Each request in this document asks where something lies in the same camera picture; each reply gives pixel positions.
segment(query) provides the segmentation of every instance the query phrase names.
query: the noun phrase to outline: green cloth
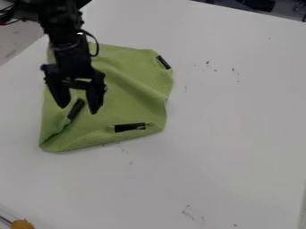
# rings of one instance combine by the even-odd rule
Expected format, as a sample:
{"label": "green cloth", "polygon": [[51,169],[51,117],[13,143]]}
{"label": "green cloth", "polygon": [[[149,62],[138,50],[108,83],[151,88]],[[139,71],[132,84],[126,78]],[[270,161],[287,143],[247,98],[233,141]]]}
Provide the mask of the green cloth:
{"label": "green cloth", "polygon": [[[67,115],[78,98],[86,101],[85,91],[71,89],[72,101],[61,109],[45,87],[39,140],[42,149],[62,152],[86,148],[147,136],[165,128],[165,102],[173,78],[172,70],[157,60],[159,54],[110,45],[100,45],[100,49],[102,57],[94,58],[92,64],[106,74],[104,105],[94,115],[85,105],[71,121]],[[146,130],[115,132],[116,125],[129,123],[145,123]]]}

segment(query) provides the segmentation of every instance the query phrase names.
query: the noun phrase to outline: lime green towel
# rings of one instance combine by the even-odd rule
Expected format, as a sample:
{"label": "lime green towel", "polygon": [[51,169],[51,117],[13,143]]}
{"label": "lime green towel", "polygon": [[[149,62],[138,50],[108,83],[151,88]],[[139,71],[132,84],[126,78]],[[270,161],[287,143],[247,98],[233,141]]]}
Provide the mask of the lime green towel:
{"label": "lime green towel", "polygon": [[165,128],[165,102],[173,85],[172,70],[166,62],[148,49],[109,45],[100,49],[102,57],[94,58],[93,66],[106,74],[103,107],[92,115],[85,105],[71,121],[67,116],[79,98],[86,101],[85,91],[71,89],[72,101],[61,109],[45,87],[39,140],[42,149],[62,152],[86,148],[147,136]]}

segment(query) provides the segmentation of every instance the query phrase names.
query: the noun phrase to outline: black tag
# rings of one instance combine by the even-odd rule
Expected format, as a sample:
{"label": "black tag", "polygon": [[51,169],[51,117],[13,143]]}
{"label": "black tag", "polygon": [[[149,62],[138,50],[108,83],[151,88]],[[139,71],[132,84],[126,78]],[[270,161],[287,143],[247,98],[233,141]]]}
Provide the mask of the black tag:
{"label": "black tag", "polygon": [[73,108],[70,111],[70,113],[68,114],[67,118],[69,118],[71,121],[73,121],[75,119],[75,117],[79,114],[81,109],[84,107],[84,105],[85,105],[85,102],[79,98],[75,102],[75,104],[73,105]]}
{"label": "black tag", "polygon": [[124,132],[132,130],[146,130],[145,123],[121,124],[115,126],[115,132]]}
{"label": "black tag", "polygon": [[171,69],[171,66],[166,62],[166,60],[163,58],[163,56],[159,55],[157,57],[157,59],[158,59],[158,61],[160,61],[160,63],[162,63],[165,66],[165,68],[167,70]]}

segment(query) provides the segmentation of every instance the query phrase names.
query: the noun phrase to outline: white surface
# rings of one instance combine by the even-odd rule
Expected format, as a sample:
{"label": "white surface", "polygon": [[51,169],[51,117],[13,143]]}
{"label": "white surface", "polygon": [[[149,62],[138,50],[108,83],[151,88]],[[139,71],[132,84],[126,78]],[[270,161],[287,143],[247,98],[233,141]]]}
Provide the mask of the white surface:
{"label": "white surface", "polygon": [[166,129],[42,152],[41,39],[0,69],[0,203],[38,228],[297,228],[305,24],[183,0],[97,0],[86,13],[100,42],[173,66]]}

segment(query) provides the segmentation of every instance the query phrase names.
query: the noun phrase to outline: yellow object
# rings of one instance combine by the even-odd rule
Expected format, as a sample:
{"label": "yellow object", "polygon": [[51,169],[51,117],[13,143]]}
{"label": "yellow object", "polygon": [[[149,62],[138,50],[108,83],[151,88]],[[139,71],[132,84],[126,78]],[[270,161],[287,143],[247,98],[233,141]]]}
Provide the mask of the yellow object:
{"label": "yellow object", "polygon": [[35,227],[26,219],[23,219],[14,221],[11,229],[35,229]]}

